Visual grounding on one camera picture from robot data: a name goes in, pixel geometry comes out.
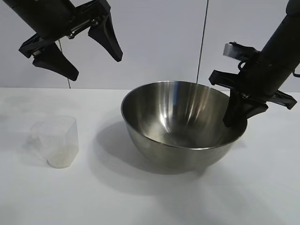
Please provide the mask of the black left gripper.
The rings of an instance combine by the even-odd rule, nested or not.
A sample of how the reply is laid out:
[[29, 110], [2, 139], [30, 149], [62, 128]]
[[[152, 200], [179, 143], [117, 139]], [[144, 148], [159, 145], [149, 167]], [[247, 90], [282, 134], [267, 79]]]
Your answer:
[[65, 36], [73, 39], [89, 27], [88, 36], [105, 48], [115, 61], [122, 60], [123, 52], [109, 15], [111, 6], [106, 0], [91, 0], [77, 7], [69, 0], [10, 0], [9, 7], [36, 32], [19, 51], [29, 58], [45, 47], [34, 56], [32, 64], [35, 67], [76, 81], [79, 71], [54, 42]]

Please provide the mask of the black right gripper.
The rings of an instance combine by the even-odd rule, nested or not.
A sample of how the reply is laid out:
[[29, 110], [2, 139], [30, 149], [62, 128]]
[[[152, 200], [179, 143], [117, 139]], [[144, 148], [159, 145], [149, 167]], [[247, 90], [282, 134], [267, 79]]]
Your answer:
[[292, 70], [261, 57], [261, 52], [250, 46], [225, 46], [224, 56], [239, 60], [237, 74], [214, 70], [209, 77], [212, 85], [231, 89], [223, 122], [226, 127], [237, 126], [246, 119], [264, 113], [266, 102], [292, 109], [297, 101], [279, 91]]

